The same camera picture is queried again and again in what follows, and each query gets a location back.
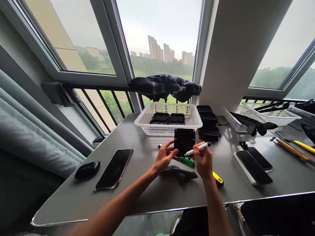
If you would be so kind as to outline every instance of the person's left hand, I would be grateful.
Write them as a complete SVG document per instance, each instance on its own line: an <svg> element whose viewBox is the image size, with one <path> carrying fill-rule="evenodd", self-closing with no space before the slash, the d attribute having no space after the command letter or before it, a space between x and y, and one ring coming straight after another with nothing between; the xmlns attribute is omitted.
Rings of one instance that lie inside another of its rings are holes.
<svg viewBox="0 0 315 236"><path fill-rule="evenodd" d="M172 143L174 143L174 140L170 140L162 147L160 147L157 158L152 166L153 170L156 171L157 174L162 173L162 171L164 171L166 167L168 167L172 159L179 161L175 157L178 153L178 149L174 149L174 147L169 147Z"/></svg>

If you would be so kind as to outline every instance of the orange tool handle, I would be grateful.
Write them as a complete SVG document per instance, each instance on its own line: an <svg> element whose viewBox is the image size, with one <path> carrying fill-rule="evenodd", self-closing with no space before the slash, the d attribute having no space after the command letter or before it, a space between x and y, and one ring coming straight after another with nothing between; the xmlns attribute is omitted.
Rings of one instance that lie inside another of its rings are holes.
<svg viewBox="0 0 315 236"><path fill-rule="evenodd" d="M280 144L282 147L287 149L289 152L291 152L293 155L297 155L298 158L303 161L303 162L309 162L309 158L301 153L299 153L297 150L295 150L293 147L290 145L286 144L285 142L279 140L278 144Z"/></svg>

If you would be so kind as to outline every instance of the overcast sky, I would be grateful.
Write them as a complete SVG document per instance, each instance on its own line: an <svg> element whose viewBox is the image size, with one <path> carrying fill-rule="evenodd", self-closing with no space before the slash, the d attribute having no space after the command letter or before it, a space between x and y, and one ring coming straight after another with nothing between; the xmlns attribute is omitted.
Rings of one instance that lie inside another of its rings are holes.
<svg viewBox="0 0 315 236"><path fill-rule="evenodd" d="M105 49L89 0L50 0L74 45ZM202 0L116 0L129 51L150 53L148 35L181 59L195 53ZM294 0L259 68L292 67L315 37L315 0Z"/></svg>

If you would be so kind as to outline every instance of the gray glove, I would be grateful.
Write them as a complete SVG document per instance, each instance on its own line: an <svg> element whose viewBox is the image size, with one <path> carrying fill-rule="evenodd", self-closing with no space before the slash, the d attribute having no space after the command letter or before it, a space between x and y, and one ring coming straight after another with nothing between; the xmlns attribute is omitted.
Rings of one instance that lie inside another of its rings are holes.
<svg viewBox="0 0 315 236"><path fill-rule="evenodd" d="M181 185L184 185L191 179L198 178L194 171L183 170L178 166L168 166L160 175L175 176Z"/></svg>

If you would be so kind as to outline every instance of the white marker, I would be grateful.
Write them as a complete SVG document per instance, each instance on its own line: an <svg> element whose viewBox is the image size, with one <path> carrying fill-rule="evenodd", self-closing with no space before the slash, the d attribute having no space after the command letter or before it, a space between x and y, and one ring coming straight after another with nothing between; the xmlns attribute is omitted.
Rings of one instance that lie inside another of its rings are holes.
<svg viewBox="0 0 315 236"><path fill-rule="evenodd" d="M199 150L202 150L202 149L208 148L208 147L210 147L210 146L211 146L211 143L207 142L207 143L205 143L205 144L200 145L200 146L198 147L198 149L199 149ZM190 155L192 155L192 154L194 154L194 150L193 150L193 149L191 149L190 151L186 152L184 156L190 156Z"/></svg>

